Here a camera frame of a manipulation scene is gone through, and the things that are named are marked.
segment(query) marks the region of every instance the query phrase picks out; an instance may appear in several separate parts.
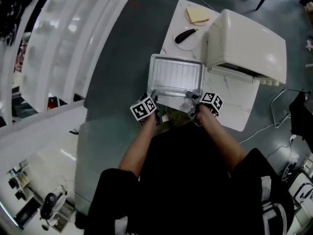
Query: metal tray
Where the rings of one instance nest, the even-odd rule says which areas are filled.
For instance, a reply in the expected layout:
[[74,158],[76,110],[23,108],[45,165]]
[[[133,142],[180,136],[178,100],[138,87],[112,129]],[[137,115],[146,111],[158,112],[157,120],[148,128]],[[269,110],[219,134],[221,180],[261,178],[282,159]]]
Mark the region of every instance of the metal tray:
[[147,93],[186,97],[187,91],[202,94],[205,66],[197,59],[153,54]]

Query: person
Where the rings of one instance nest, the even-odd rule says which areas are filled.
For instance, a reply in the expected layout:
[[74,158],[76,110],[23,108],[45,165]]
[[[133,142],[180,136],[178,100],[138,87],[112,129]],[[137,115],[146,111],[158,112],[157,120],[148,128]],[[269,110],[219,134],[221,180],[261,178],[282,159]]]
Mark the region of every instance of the person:
[[264,156],[206,106],[197,120],[153,137],[146,118],[118,169],[102,172],[85,234],[286,234],[292,198]]

